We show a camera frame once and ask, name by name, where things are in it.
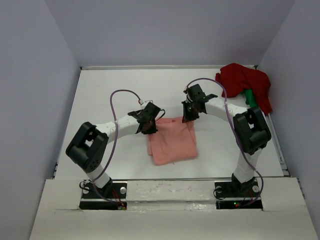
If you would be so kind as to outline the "pink t shirt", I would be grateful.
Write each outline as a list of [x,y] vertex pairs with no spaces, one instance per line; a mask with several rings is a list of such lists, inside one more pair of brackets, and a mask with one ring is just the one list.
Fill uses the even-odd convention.
[[156,166],[194,159],[198,156],[193,121],[181,117],[161,118],[157,132],[147,136],[147,152]]

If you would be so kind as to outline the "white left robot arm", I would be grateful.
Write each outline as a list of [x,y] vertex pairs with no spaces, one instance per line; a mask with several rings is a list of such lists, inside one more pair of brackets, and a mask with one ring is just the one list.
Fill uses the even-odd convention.
[[115,144],[128,135],[157,132],[156,117],[162,109],[151,101],[143,106],[143,109],[131,111],[115,121],[96,125],[84,122],[66,148],[66,155],[85,172],[94,193],[101,198],[110,194],[113,184],[102,166],[107,144]]

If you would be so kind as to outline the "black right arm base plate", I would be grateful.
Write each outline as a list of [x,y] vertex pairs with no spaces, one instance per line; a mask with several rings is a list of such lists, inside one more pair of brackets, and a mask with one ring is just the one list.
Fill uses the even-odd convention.
[[257,180],[247,189],[240,191],[233,188],[231,181],[218,181],[214,183],[212,193],[216,199],[217,210],[263,209]]

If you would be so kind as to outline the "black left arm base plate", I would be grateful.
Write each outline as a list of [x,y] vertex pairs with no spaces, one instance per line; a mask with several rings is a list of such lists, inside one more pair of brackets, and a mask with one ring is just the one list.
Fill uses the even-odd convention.
[[81,197],[79,208],[81,210],[107,210],[125,211],[127,209],[127,189],[126,181],[114,181],[108,192],[101,189],[95,190],[92,183],[83,180],[79,183]]

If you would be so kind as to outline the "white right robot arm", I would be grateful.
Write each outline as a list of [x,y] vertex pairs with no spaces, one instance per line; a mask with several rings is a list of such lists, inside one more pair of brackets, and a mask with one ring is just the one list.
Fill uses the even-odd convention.
[[272,138],[261,109],[257,106],[245,108],[229,104],[215,94],[205,94],[199,84],[186,87],[184,93],[183,123],[199,119],[201,113],[218,117],[229,123],[239,147],[238,161],[231,180],[215,183],[215,197],[218,200],[243,198],[252,193],[254,199],[258,198],[260,192],[253,190],[258,186],[256,165],[262,150]]

